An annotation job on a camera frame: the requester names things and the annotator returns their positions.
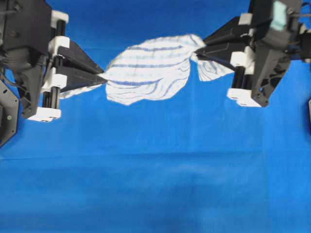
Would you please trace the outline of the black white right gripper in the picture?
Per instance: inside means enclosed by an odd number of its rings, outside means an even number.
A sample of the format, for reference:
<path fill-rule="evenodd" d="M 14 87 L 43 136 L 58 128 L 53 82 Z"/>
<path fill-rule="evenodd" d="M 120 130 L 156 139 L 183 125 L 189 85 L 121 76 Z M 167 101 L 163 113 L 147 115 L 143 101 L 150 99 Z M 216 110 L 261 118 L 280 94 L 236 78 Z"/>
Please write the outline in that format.
<path fill-rule="evenodd" d="M 303 59 L 302 7 L 301 0 L 252 0 L 246 19 L 232 18 L 194 53 L 200 61 L 236 71 L 227 92 L 230 99 L 243 107 L 266 107 L 291 61 Z M 244 51 L 245 65 L 242 58 L 234 65 L 233 52 Z"/>

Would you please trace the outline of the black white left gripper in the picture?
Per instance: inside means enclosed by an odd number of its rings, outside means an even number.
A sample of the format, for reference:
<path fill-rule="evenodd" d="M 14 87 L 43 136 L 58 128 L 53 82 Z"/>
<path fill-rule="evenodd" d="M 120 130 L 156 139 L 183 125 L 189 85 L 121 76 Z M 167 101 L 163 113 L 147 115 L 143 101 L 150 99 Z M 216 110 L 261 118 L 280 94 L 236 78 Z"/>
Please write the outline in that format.
<path fill-rule="evenodd" d="M 69 16 L 44 0 L 0 2 L 0 71 L 10 70 L 22 116 L 50 122 L 60 118 L 59 94 L 105 84 L 104 70 L 65 36 Z M 64 57 L 64 67 L 53 67 Z"/>

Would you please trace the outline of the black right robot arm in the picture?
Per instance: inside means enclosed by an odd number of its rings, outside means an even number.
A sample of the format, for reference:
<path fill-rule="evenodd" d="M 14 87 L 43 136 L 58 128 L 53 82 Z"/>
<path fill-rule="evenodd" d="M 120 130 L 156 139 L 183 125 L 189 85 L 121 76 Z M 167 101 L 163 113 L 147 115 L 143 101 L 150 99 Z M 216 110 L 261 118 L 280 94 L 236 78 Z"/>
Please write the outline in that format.
<path fill-rule="evenodd" d="M 196 51 L 202 73 L 208 65 L 234 72 L 227 96 L 243 107 L 266 107 L 293 60 L 311 61 L 311 31 L 300 18 L 301 0 L 252 0 L 248 12 L 204 39 Z"/>

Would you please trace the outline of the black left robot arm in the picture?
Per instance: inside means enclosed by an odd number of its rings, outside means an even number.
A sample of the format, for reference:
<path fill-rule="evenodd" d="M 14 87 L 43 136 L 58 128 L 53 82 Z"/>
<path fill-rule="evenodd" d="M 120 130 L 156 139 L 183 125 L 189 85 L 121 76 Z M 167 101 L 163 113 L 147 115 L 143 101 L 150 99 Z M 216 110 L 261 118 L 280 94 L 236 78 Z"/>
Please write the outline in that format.
<path fill-rule="evenodd" d="M 19 117 L 51 122 L 70 94 L 106 83 L 104 71 L 65 35 L 69 16 L 44 0 L 0 3 L 0 143 Z"/>

